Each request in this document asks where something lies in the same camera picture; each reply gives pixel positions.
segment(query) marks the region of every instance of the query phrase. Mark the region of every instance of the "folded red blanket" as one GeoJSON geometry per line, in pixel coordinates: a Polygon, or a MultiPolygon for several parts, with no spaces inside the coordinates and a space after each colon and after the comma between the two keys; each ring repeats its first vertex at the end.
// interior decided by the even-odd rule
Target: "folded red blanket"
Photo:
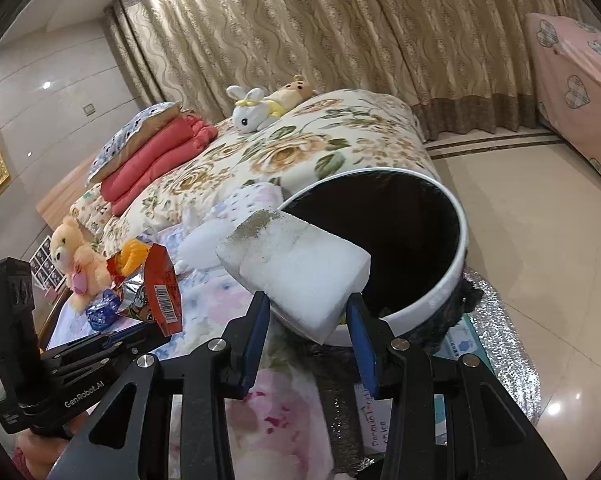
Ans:
{"type": "Polygon", "coordinates": [[[149,139],[118,170],[106,177],[101,184],[101,195],[107,202],[116,202],[127,193],[143,173],[161,155],[191,140],[194,132],[188,121],[177,117],[149,139]]]}
{"type": "Polygon", "coordinates": [[[149,184],[154,182],[159,176],[163,176],[165,173],[168,173],[181,164],[186,163],[188,160],[192,160],[194,157],[198,156],[205,148],[207,148],[209,143],[216,138],[216,135],[218,135],[216,126],[210,126],[200,119],[192,124],[192,130],[195,134],[191,140],[172,148],[154,160],[151,166],[136,182],[134,182],[130,189],[114,202],[112,206],[113,215],[122,215],[134,199],[140,195],[149,184]]]}

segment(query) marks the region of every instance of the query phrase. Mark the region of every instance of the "patterned pillow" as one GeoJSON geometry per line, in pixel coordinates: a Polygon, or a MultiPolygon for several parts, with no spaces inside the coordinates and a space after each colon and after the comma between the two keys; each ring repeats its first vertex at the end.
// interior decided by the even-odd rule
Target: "patterned pillow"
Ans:
{"type": "Polygon", "coordinates": [[[159,103],[138,112],[114,137],[107,141],[94,159],[85,187],[103,182],[136,153],[151,137],[180,113],[180,103],[159,103]]]}
{"type": "Polygon", "coordinates": [[[72,215],[96,240],[103,237],[103,230],[112,217],[112,205],[100,194],[100,184],[83,193],[69,208],[72,215]]]}

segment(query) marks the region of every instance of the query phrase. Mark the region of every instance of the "brown plush toy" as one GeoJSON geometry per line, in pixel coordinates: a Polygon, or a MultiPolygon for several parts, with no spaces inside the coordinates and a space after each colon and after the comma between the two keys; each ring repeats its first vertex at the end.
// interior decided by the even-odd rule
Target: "brown plush toy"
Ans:
{"type": "Polygon", "coordinates": [[[289,112],[312,95],[314,95],[314,89],[311,84],[305,81],[302,75],[296,74],[294,81],[287,83],[287,85],[268,95],[265,99],[276,101],[285,109],[285,112],[289,112]]]}
{"type": "Polygon", "coordinates": [[[65,274],[67,286],[74,292],[69,304],[76,311],[85,310],[96,295],[112,285],[106,260],[85,242],[74,217],[65,217],[56,227],[50,252],[52,262],[65,274]]]}

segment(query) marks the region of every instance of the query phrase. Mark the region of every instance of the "barcode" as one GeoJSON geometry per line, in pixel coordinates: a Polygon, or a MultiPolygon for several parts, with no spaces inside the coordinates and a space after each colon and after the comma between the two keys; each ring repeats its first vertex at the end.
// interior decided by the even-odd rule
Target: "barcode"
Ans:
{"type": "Polygon", "coordinates": [[[163,313],[163,316],[165,316],[165,321],[168,323],[177,322],[178,317],[176,317],[176,313],[174,312],[174,305],[172,304],[172,299],[169,297],[167,286],[154,285],[154,290],[156,291],[156,298],[158,300],[160,311],[163,313]]]}

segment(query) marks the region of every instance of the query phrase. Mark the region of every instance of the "white bunny plush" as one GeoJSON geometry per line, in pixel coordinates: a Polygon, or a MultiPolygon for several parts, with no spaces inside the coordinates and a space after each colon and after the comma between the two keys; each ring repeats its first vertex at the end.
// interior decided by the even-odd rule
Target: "white bunny plush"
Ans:
{"type": "Polygon", "coordinates": [[[249,92],[242,86],[232,85],[227,95],[236,99],[236,108],[231,115],[234,127],[242,134],[259,132],[279,120],[285,109],[276,101],[264,99],[262,88],[252,88],[249,92]]]}

